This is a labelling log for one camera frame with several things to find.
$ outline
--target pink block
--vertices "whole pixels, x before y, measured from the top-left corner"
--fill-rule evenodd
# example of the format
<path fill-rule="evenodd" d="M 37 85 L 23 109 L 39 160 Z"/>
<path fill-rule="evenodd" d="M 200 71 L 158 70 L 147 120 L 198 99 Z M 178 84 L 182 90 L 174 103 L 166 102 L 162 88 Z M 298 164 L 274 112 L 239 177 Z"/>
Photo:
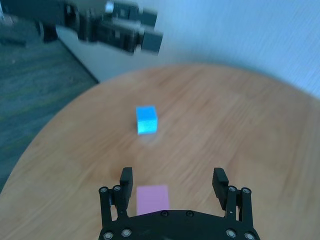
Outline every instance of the pink block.
<path fill-rule="evenodd" d="M 138 186 L 136 188 L 137 215 L 169 209 L 167 185 Z"/>

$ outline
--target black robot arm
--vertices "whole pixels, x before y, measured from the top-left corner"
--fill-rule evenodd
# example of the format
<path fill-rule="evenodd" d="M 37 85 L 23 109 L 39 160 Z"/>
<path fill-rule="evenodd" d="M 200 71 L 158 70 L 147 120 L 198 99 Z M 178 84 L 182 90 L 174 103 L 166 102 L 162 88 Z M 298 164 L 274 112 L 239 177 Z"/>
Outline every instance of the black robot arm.
<path fill-rule="evenodd" d="M 116 23 L 125 20 L 154 28 L 157 13 L 140 11 L 133 3 L 107 1 L 97 8 L 84 8 L 65 0 L 0 0 L 3 14 L 34 20 L 39 25 L 45 42 L 58 38 L 56 26 L 71 29 L 80 40 L 102 42 L 129 53 L 136 47 L 142 50 L 158 52 L 162 34 L 154 31 L 136 30 Z"/>
<path fill-rule="evenodd" d="M 120 185 L 99 189 L 102 217 L 99 240 L 260 240 L 253 225 L 251 190 L 229 185 L 222 168 L 214 169 L 212 186 L 225 210 L 223 217 L 192 210 L 163 210 L 128 217 L 133 174 L 132 168 L 126 167 Z M 117 210 L 115 221 L 111 218 L 111 205 Z"/>

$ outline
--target blue cube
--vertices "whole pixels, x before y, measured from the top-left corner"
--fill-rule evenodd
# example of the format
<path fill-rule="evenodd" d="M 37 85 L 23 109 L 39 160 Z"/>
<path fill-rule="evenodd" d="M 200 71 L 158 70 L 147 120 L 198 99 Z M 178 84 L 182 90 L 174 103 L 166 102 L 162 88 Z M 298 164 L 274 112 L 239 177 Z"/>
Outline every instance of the blue cube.
<path fill-rule="evenodd" d="M 158 117 L 155 106 L 137 106 L 136 124 L 138 135 L 154 134 L 158 129 Z"/>

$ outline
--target gray carpet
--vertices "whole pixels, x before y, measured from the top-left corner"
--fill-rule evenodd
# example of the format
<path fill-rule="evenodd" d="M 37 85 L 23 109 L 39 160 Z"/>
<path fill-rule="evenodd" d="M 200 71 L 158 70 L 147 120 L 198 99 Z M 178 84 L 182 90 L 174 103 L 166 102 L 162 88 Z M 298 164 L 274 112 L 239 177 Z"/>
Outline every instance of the gray carpet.
<path fill-rule="evenodd" d="M 0 25 L 0 38 L 28 40 L 27 47 L 0 45 L 0 192 L 37 133 L 96 84 L 60 41 L 33 40 L 35 30 L 22 21 Z"/>

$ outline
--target wooden table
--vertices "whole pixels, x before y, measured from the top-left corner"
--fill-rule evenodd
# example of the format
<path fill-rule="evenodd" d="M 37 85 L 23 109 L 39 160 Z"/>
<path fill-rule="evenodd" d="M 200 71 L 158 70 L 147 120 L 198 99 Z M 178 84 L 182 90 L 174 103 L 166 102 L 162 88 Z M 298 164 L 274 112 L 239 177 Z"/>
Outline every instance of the wooden table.
<path fill-rule="evenodd" d="M 137 135 L 136 106 L 158 133 Z M 84 93 L 38 134 L 0 195 L 2 240 L 94 240 L 98 189 L 133 167 L 136 186 L 169 186 L 172 209 L 222 216 L 214 167 L 252 189 L 265 240 L 319 239 L 320 103 L 276 80 L 210 65 L 155 68 Z"/>

